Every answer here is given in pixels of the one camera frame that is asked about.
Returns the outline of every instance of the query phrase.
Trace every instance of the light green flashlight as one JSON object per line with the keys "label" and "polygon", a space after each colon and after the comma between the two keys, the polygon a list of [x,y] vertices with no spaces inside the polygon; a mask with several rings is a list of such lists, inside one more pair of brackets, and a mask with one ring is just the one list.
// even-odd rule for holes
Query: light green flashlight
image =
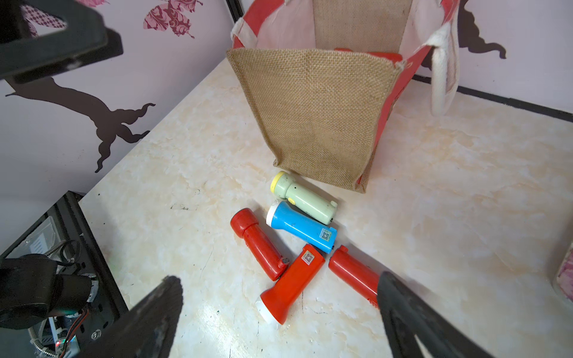
{"label": "light green flashlight", "polygon": [[284,171],[279,172],[270,184],[270,191],[281,199],[297,206],[325,225],[330,225],[338,204],[328,202],[302,185],[295,182]]}

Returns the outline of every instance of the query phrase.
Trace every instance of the wall decal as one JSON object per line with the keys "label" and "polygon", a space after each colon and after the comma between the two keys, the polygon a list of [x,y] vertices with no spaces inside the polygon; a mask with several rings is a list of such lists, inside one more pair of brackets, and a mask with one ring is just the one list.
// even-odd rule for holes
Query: wall decal
{"label": "wall decal", "polygon": [[[500,58],[505,59],[505,47],[496,42],[486,43],[480,37],[480,29],[477,27],[476,18],[471,11],[465,9],[468,0],[460,1],[460,12],[458,13],[458,41],[460,48],[468,48],[471,53],[486,53],[499,51]],[[434,50],[430,50],[422,61],[422,66],[431,69],[431,55]]]}
{"label": "wall decal", "polygon": [[103,161],[110,155],[110,146],[116,137],[127,143],[136,143],[145,137],[149,131],[142,134],[133,134],[125,124],[133,124],[138,118],[143,117],[149,106],[143,105],[141,109],[116,109],[111,111],[99,98],[72,88],[60,87],[53,78],[46,77],[27,84],[17,84],[8,79],[8,84],[14,89],[14,93],[8,96],[19,96],[31,100],[50,102],[68,108],[71,111],[88,116],[96,125],[96,135],[101,139],[99,145],[100,159],[97,160],[97,170],[103,168]]}
{"label": "wall decal", "polygon": [[188,34],[191,28],[191,22],[182,14],[182,11],[195,12],[195,5],[202,2],[198,0],[162,0],[166,1],[161,5],[155,6],[147,13],[143,20],[144,29],[154,29],[158,31],[165,31],[168,27],[171,28],[177,36]]}

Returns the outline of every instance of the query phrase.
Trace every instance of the burlap fabric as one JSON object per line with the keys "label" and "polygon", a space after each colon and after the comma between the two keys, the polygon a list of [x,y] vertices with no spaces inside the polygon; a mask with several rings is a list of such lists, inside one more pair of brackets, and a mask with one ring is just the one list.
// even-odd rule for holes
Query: burlap fabric
{"label": "burlap fabric", "polygon": [[412,0],[313,0],[316,47],[398,53]]}
{"label": "burlap fabric", "polygon": [[239,48],[227,58],[275,166],[365,191],[380,111],[399,64],[319,49]]}

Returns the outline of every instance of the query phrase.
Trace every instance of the bag strap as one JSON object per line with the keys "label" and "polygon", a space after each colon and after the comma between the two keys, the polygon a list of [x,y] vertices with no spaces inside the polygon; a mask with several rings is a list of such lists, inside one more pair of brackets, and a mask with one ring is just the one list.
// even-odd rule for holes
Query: bag strap
{"label": "bag strap", "polygon": [[239,17],[233,29],[231,30],[231,40],[235,40],[235,37],[241,41],[243,46],[248,49],[254,49],[257,46],[257,35],[254,34],[253,29],[250,28],[249,24]]}
{"label": "bag strap", "polygon": [[452,20],[443,24],[425,45],[432,46],[431,114],[443,116],[450,108],[460,81],[458,8]]}

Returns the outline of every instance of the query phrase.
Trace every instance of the marble surface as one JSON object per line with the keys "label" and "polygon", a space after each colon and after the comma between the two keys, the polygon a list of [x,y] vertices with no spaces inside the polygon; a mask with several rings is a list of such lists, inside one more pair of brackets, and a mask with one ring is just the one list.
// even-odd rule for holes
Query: marble surface
{"label": "marble surface", "polygon": [[[412,81],[396,103],[366,194],[302,179],[339,202],[335,246],[496,357],[571,357],[551,278],[573,238],[573,123],[462,94],[433,118],[429,94]],[[171,357],[390,357],[379,312],[326,265],[279,331],[259,316],[272,282],[230,218],[250,207],[283,255],[304,246],[264,225],[273,159],[224,60],[80,202],[127,305],[181,278]]]}

